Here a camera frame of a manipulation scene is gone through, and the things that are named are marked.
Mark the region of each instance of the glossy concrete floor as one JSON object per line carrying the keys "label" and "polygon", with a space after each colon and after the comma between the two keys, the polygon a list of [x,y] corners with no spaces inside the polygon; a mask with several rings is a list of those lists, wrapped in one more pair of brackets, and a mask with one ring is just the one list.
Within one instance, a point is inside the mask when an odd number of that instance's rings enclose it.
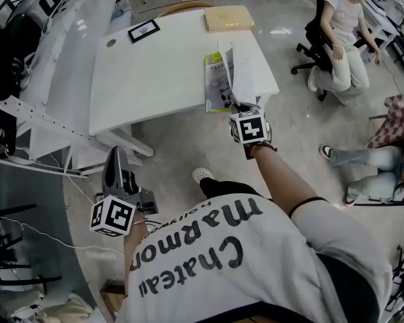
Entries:
{"label": "glossy concrete floor", "polygon": [[[186,0],[146,0],[146,4],[132,0],[132,24],[152,19],[164,10],[162,6],[182,1]],[[304,27],[315,15],[315,0],[203,1],[248,7],[255,21],[253,34],[280,89],[266,106],[273,127],[273,144],[320,196],[366,225],[394,262],[396,246],[404,245],[404,207],[344,208],[345,185],[375,170],[358,166],[333,169],[318,154],[318,146],[328,143],[342,149],[363,148],[377,127],[368,122],[368,117],[385,113],[384,99],[404,92],[403,71],[386,52],[380,66],[366,63],[370,89],[365,96],[351,101],[347,107],[342,107],[333,96],[320,103],[306,87],[307,70],[290,74],[294,65],[309,62],[296,52],[296,45],[299,42],[308,45]],[[246,161],[240,146],[229,137],[227,114],[206,114],[202,108],[189,110],[136,124],[133,134],[156,151],[153,158],[143,160],[142,167],[133,169],[137,182],[154,191],[160,212],[168,217],[203,200],[191,178],[197,166],[211,169],[218,180],[245,182],[268,196],[256,163]],[[93,175],[90,181],[79,180],[78,184],[91,196],[100,189],[100,175]],[[88,231],[90,204],[67,179],[64,187],[75,245],[95,244],[122,250],[121,239]],[[79,251],[78,256],[94,292],[106,278],[123,273],[122,258],[114,252]]]}

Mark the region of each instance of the blue jeans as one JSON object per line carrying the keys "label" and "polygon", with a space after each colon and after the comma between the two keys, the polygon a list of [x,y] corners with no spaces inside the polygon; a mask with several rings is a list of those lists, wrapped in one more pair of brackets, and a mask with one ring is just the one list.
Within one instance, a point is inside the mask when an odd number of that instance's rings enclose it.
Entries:
{"label": "blue jeans", "polygon": [[332,165],[340,166],[348,163],[368,165],[383,171],[349,184],[348,199],[356,200],[360,195],[385,202],[393,199],[395,187],[401,182],[404,166],[403,151],[399,147],[385,146],[358,151],[331,150]]}

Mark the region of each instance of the red checkered cloth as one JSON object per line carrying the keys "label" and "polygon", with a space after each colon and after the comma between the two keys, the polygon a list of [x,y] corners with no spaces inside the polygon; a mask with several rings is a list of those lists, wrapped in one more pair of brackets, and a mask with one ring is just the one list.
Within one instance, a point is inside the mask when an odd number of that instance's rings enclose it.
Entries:
{"label": "red checkered cloth", "polygon": [[388,116],[367,148],[382,147],[404,139],[404,94],[386,98],[384,105],[388,108]]}

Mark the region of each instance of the white desk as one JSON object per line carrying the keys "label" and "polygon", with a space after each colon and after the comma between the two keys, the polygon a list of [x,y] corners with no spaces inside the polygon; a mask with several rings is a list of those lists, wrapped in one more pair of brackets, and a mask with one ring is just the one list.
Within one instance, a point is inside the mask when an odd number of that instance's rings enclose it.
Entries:
{"label": "white desk", "polygon": [[[90,100],[90,134],[204,105],[204,57],[217,44],[234,44],[234,57],[248,58],[256,97],[263,107],[278,86],[251,31],[207,33],[202,9],[156,19],[160,31],[132,44],[127,28],[101,39]],[[115,44],[107,47],[110,40]],[[126,137],[119,129],[115,137]],[[152,149],[127,138],[144,155]]]}
{"label": "white desk", "polygon": [[[389,43],[393,41],[393,39],[399,35],[398,30],[386,16],[380,15],[375,12],[373,8],[365,1],[362,3],[362,7],[364,10],[364,17],[368,27],[371,28],[371,35],[374,39],[379,38],[383,40],[383,43],[379,46],[380,51],[385,49]],[[366,48],[366,45],[363,45],[359,48],[360,52],[362,52]]]}

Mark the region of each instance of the table top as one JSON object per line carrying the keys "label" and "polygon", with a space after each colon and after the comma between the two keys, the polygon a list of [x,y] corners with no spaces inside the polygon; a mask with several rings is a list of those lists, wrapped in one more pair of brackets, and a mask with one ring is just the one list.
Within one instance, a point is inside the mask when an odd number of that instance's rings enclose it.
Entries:
{"label": "table top", "polygon": [[374,9],[370,6],[370,4],[366,1],[362,3],[362,7],[372,16],[372,18],[382,27],[384,31],[389,32],[390,34],[394,34],[398,36],[398,30],[386,16],[383,16],[374,11]]}
{"label": "table top", "polygon": [[[205,55],[231,42],[248,59],[255,96],[278,86],[250,30],[208,33],[202,9],[156,19],[160,31],[132,44],[121,30],[99,42],[90,100],[90,134],[205,103]],[[110,40],[113,46],[107,47]]]}

